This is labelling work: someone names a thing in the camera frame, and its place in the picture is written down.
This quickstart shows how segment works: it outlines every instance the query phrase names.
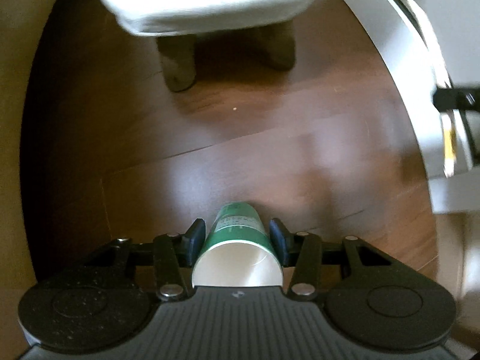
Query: paper cup rim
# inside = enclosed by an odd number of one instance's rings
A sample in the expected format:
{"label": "paper cup rim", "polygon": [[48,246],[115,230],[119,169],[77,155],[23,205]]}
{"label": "paper cup rim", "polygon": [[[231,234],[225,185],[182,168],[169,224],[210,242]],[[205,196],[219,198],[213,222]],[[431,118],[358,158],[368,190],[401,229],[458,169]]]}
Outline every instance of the paper cup rim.
{"label": "paper cup rim", "polygon": [[[251,246],[255,246],[257,247],[258,249],[261,249],[263,250],[265,253],[267,253],[267,255],[272,258],[277,267],[278,267],[278,272],[279,272],[279,278],[280,278],[280,283],[276,284],[278,286],[282,286],[283,285],[283,269],[282,269],[282,266],[280,265],[280,262],[278,261],[277,257],[275,256],[275,254],[269,250],[267,247],[263,246],[263,245],[260,245],[256,242],[252,242],[252,241],[249,241],[249,240],[246,240],[246,239],[227,239],[225,241],[221,241],[215,245],[212,245],[209,249],[207,249],[205,252],[203,252],[200,257],[198,258],[198,260],[196,261],[194,267],[193,267],[193,271],[192,271],[192,274],[191,274],[191,283],[192,283],[192,286],[195,287],[195,286],[198,286],[197,284],[195,284],[194,282],[194,275],[195,275],[195,270],[196,268],[198,267],[198,263],[203,259],[203,257],[205,257],[205,255],[214,250],[214,249],[217,249],[218,247],[220,246],[225,246],[225,245],[229,245],[229,244],[242,244],[242,245],[251,245]],[[269,286],[270,284],[260,284],[260,285],[257,285],[255,287],[263,287],[263,286]]]}

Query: circular pad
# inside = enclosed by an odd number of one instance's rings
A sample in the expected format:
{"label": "circular pad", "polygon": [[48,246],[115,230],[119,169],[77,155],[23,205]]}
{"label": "circular pad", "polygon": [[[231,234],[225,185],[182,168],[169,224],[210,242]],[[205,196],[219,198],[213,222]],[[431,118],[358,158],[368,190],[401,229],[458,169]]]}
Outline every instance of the circular pad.
{"label": "circular pad", "polygon": [[18,315],[29,341],[53,351],[85,353],[135,334],[150,311],[148,295],[104,267],[82,267],[28,290]]}
{"label": "circular pad", "polygon": [[351,339],[381,350],[423,350],[439,344],[455,320],[455,301],[408,268],[361,269],[331,289],[325,311]]}

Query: chair leg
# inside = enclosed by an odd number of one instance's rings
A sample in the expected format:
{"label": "chair leg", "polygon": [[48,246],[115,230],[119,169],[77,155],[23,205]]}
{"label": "chair leg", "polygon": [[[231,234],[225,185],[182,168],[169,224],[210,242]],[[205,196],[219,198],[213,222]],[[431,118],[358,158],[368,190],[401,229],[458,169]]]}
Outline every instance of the chair leg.
{"label": "chair leg", "polygon": [[268,66],[279,71],[288,71],[294,67],[295,36],[291,20],[257,27],[254,30]]}
{"label": "chair leg", "polygon": [[195,82],[195,35],[157,38],[163,77],[172,92],[180,92]]}

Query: chair seat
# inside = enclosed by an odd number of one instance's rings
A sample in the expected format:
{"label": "chair seat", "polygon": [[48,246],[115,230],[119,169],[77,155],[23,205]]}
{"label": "chair seat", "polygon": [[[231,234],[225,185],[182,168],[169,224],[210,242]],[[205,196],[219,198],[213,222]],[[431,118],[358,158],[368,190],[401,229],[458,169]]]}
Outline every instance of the chair seat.
{"label": "chair seat", "polygon": [[127,32],[188,35],[287,21],[313,0],[102,0]]}

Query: green paper cup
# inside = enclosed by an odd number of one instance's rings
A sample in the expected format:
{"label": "green paper cup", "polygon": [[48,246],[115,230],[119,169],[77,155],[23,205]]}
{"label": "green paper cup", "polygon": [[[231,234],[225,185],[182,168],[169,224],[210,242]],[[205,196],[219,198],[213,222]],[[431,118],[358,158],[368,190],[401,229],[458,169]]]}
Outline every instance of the green paper cup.
{"label": "green paper cup", "polygon": [[194,287],[283,285],[282,267],[251,205],[222,207],[193,267],[191,282]]}

